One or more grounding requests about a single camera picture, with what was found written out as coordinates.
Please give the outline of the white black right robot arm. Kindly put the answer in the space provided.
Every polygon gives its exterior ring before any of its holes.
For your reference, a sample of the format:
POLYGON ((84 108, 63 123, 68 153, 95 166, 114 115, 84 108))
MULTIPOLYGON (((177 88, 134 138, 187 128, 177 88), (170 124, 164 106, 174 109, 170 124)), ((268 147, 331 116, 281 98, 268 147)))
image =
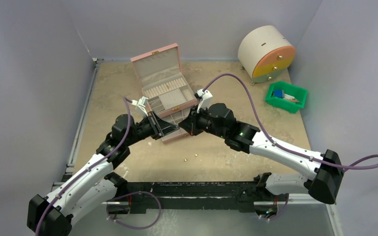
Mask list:
POLYGON ((206 110, 192 107, 179 126, 192 136, 206 132, 223 138, 232 150, 263 156, 297 171, 296 175, 284 177, 262 174, 264 180, 256 192, 263 200, 285 193, 308 193, 325 204, 336 202, 344 171, 338 167, 341 161, 335 151, 321 153, 276 138, 270 141, 258 127, 238 121, 223 103, 206 110))

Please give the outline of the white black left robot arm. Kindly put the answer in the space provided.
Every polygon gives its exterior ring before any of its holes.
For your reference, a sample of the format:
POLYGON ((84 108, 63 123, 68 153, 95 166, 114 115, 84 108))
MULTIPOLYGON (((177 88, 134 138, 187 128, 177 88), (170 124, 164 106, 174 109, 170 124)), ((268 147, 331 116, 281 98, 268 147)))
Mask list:
POLYGON ((27 227, 37 236, 67 236, 73 226, 96 206, 113 199, 121 201, 127 195, 126 180, 114 170, 130 155, 130 146, 148 137, 154 140, 179 127, 148 114, 134 122, 130 114, 116 118, 105 140, 76 174, 57 189, 29 201, 27 227))

